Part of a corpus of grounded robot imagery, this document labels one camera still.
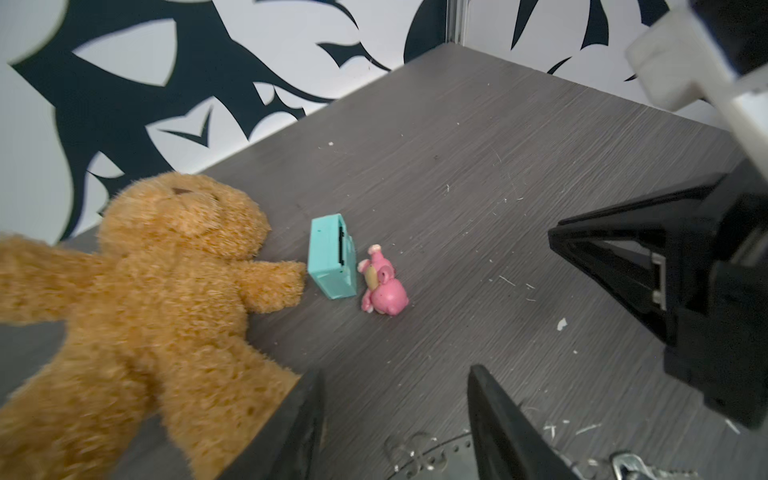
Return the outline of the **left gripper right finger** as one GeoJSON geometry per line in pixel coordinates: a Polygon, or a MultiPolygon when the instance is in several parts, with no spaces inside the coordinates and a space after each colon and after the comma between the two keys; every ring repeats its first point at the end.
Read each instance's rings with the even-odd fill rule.
{"type": "Polygon", "coordinates": [[[544,441],[486,367],[470,367],[468,416],[481,479],[557,480],[577,475],[544,441]]]}

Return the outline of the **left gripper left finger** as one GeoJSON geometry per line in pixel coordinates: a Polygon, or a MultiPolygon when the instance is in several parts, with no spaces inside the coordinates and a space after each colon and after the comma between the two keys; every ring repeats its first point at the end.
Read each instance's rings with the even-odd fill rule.
{"type": "Polygon", "coordinates": [[[305,373],[221,479],[308,480],[325,427],[325,376],[305,373]]]}

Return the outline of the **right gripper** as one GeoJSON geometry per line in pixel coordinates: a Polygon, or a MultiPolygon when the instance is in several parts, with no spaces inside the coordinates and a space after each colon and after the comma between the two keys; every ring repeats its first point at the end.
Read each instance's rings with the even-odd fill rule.
{"type": "Polygon", "coordinates": [[[667,375],[757,430],[767,419],[767,181],[748,160],[563,219],[551,250],[656,338],[667,375]]]}

